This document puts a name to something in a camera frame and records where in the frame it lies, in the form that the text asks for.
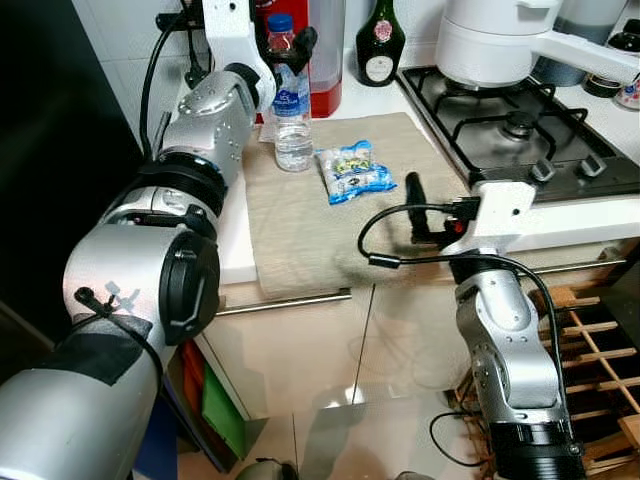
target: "blue bottle label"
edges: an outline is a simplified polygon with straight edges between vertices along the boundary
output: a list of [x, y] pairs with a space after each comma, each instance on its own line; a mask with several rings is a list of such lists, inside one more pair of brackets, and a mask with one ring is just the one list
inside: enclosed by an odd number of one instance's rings
[[296, 77], [288, 65], [278, 64], [275, 71], [282, 85], [273, 101], [273, 111], [279, 117], [294, 117], [309, 112], [309, 80], [306, 72]]

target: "beige cloth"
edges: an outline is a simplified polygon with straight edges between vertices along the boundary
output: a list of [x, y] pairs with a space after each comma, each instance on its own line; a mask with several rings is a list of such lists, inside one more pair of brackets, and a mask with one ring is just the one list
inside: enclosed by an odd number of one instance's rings
[[[358, 285], [406, 284], [433, 276], [434, 266], [389, 270], [368, 265], [357, 250], [362, 226], [380, 210], [405, 203], [405, 177], [420, 175], [427, 201], [448, 202], [467, 189], [447, 161], [404, 113], [353, 120], [314, 122], [315, 148], [352, 145], [369, 140], [377, 161], [391, 170], [398, 186], [369, 193], [340, 205], [329, 205], [318, 166], [302, 173], [278, 169], [272, 144], [257, 135], [244, 150], [249, 224], [258, 277], [271, 298], [300, 296]], [[443, 217], [428, 214], [433, 230]], [[397, 213], [371, 230], [365, 248], [397, 255], [424, 254], [411, 246], [407, 214]]]

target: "wine bottle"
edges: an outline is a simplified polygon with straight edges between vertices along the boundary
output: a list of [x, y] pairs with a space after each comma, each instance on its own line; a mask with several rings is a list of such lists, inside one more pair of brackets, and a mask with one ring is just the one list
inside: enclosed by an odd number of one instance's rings
[[378, 0], [356, 36], [360, 82], [382, 87], [393, 80], [404, 48], [404, 32], [396, 19], [393, 0]]

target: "gas stove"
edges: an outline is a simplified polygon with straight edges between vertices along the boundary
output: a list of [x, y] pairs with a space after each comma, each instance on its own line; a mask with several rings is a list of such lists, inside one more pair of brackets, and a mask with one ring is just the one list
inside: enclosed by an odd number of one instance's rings
[[469, 185], [524, 181], [536, 202], [640, 192], [640, 168], [569, 109], [555, 86], [528, 78], [501, 89], [473, 89], [434, 67], [405, 68], [400, 83]]

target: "stove knob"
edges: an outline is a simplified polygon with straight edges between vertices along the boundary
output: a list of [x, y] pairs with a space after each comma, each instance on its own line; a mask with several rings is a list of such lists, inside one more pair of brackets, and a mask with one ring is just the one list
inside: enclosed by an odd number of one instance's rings
[[580, 171], [589, 178], [595, 178], [607, 169], [600, 157], [589, 155], [580, 162]]
[[538, 160], [531, 168], [531, 176], [541, 183], [546, 183], [556, 174], [556, 168], [546, 158]]

